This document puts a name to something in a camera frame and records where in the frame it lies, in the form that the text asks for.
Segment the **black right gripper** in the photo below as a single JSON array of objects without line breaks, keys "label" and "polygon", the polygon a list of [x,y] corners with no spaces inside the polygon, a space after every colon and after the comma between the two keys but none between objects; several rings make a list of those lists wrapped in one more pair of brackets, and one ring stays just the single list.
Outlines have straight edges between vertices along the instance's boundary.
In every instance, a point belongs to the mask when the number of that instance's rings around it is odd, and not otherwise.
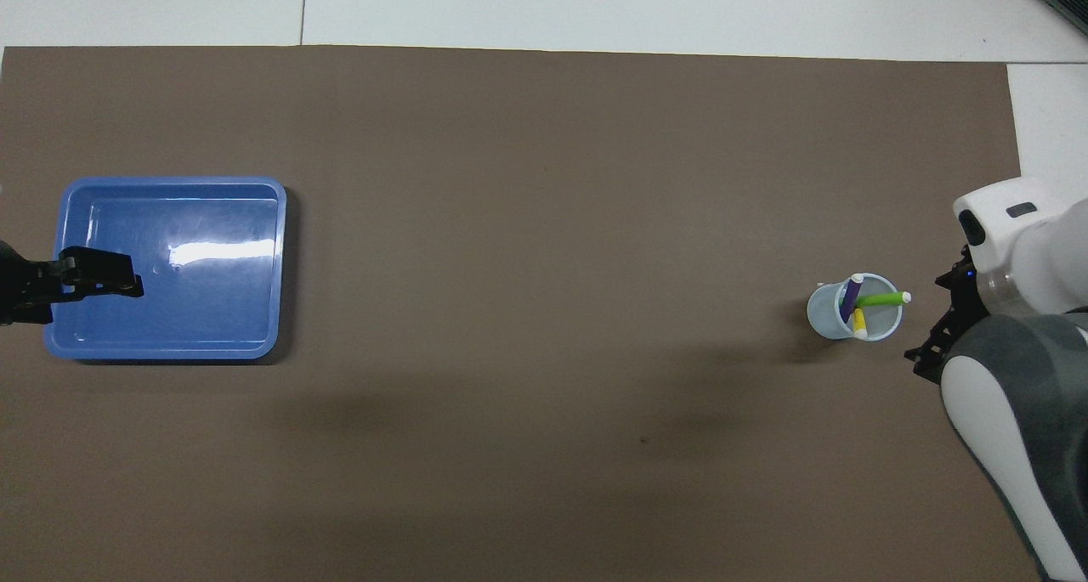
[{"label": "black right gripper", "polygon": [[940,385],[951,348],[974,324],[990,315],[990,311],[984,306],[977,287],[977,270],[969,246],[963,246],[960,260],[936,277],[935,285],[952,292],[952,310],[938,319],[920,346],[908,348],[903,357],[912,363],[915,376]]}]

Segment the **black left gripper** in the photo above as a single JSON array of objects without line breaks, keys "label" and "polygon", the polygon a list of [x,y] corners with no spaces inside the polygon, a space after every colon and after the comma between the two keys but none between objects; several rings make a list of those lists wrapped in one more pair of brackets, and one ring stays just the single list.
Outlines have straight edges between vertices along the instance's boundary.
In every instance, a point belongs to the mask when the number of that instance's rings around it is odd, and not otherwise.
[{"label": "black left gripper", "polygon": [[[141,278],[135,278],[127,253],[99,249],[63,249],[59,253],[62,278],[55,278],[57,298],[120,296],[141,298]],[[51,263],[22,257],[1,242],[1,325],[54,322],[49,296]]]}]

